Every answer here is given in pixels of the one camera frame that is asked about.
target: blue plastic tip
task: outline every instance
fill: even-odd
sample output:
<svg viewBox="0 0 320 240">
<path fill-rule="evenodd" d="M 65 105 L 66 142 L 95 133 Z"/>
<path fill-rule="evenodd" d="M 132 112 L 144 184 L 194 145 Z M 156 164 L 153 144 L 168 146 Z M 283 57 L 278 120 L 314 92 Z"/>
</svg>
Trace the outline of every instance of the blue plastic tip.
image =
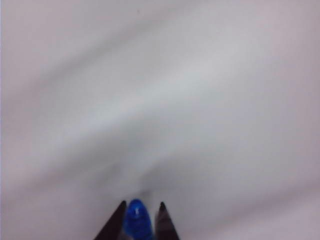
<svg viewBox="0 0 320 240">
<path fill-rule="evenodd" d="M 147 208 L 139 199 L 130 202 L 126 209 L 123 228 L 134 240 L 152 240 L 153 232 Z"/>
</svg>

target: blue bead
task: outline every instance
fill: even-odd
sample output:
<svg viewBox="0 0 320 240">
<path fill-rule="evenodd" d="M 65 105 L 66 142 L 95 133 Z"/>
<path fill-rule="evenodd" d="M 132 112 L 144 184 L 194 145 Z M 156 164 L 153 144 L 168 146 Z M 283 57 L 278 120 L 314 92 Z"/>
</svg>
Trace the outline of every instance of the blue bead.
<svg viewBox="0 0 320 240">
<path fill-rule="evenodd" d="M 139 199 L 130 202 L 126 209 L 123 228 L 134 240 L 152 240 L 153 232 L 147 208 Z"/>
</svg>

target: white surface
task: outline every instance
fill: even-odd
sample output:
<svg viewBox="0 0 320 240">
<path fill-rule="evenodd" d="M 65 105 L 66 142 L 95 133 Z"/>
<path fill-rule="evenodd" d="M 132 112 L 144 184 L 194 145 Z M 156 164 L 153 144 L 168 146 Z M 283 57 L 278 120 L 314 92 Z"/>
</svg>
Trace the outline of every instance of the white surface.
<svg viewBox="0 0 320 240">
<path fill-rule="evenodd" d="M 2 1 L 1 239 L 123 199 L 181 240 L 320 238 L 320 3 Z"/>
</svg>

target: wrinkled white sheet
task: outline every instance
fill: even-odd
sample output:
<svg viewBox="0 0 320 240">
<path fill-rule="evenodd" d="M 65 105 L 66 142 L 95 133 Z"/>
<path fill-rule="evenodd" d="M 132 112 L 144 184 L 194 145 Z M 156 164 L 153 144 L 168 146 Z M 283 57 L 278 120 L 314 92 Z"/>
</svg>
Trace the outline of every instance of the wrinkled white sheet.
<svg viewBox="0 0 320 240">
<path fill-rule="evenodd" d="M 2 1 L 1 239 L 320 239 L 320 2 Z"/>
</svg>

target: black claw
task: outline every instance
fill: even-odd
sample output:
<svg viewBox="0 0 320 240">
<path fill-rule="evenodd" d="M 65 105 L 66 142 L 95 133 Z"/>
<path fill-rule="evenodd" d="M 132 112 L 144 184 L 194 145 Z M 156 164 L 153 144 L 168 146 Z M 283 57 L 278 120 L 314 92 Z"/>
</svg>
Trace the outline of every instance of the black claw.
<svg viewBox="0 0 320 240">
<path fill-rule="evenodd" d="M 164 202 L 160 203 L 159 212 L 155 219 L 155 236 L 157 240 L 179 240 Z"/>
<path fill-rule="evenodd" d="M 127 203 L 126 201 L 122 201 L 94 240 L 118 239 L 122 230 L 126 209 Z"/>
</svg>

